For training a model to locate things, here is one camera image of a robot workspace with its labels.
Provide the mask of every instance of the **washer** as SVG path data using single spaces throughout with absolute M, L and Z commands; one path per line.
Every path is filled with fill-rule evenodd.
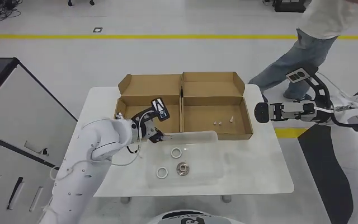
M 159 171 L 160 171 L 160 170 L 165 170 L 166 174 L 165 174 L 164 176 L 159 176 Z M 167 168 L 165 168 L 164 166 L 159 167 L 158 170 L 157 170 L 157 178 L 159 178 L 159 179 L 164 179 L 164 178 L 166 178 L 167 176 L 168 176 L 168 170 L 167 170 Z
M 175 150 L 176 150 L 176 151 L 179 151 L 179 155 L 178 155 L 178 156 L 175 156 L 175 155 L 174 155 L 174 151 L 175 151 Z M 180 158 L 181 155 L 182 155 L 182 151 L 181 151 L 180 148 L 175 147 L 175 148 L 172 149 L 172 152 L 170 153 L 170 155 L 171 155 L 173 158 Z

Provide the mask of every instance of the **person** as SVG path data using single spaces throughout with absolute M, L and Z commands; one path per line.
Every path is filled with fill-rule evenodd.
M 338 36 L 353 22 L 357 3 L 358 0 L 312 0 L 302 15 L 296 43 L 286 54 L 251 79 L 249 84 L 259 86 L 263 93 L 286 80 L 286 74 L 292 72 L 297 63 L 307 61 L 319 67 Z M 284 97 L 310 100 L 308 90 L 306 82 L 290 83 Z

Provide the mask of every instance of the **yellow floor line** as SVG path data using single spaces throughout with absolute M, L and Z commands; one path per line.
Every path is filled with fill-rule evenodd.
M 275 128 L 278 138 L 298 138 L 308 128 Z
M 294 40 L 289 34 L 0 34 L 0 39 L 257 39 Z M 358 40 L 358 35 L 340 36 L 342 40 Z

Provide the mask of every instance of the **metal nut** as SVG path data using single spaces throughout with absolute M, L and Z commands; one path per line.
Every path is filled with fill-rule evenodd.
M 177 173 L 180 176 L 186 176 L 189 173 L 190 167 L 186 162 L 180 162 L 177 165 Z

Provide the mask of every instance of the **clear plastic tray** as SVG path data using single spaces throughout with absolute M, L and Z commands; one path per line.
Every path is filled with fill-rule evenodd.
M 172 133 L 171 139 L 156 144 L 148 143 L 146 177 L 148 186 L 193 186 L 214 184 L 223 177 L 223 159 L 218 147 L 218 135 L 214 131 Z M 180 148 L 182 156 L 173 158 L 173 148 Z M 176 167 L 188 163 L 190 171 L 180 176 Z M 168 170 L 164 179 L 157 177 L 159 167 Z

